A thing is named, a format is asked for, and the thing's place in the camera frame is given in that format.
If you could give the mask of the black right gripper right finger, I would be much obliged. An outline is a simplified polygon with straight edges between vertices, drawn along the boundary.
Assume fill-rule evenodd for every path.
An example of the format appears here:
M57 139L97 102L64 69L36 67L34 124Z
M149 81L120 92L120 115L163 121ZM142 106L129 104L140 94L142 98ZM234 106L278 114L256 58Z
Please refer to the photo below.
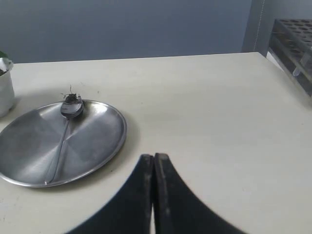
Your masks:
M157 234L244 233L198 199L167 154L154 156L153 206Z

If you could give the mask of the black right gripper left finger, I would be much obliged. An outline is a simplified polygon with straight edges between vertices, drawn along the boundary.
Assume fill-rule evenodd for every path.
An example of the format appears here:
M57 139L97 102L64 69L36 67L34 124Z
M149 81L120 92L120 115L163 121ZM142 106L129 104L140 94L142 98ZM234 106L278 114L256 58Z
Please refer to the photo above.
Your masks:
M114 197L70 234L149 234L154 157L141 155Z

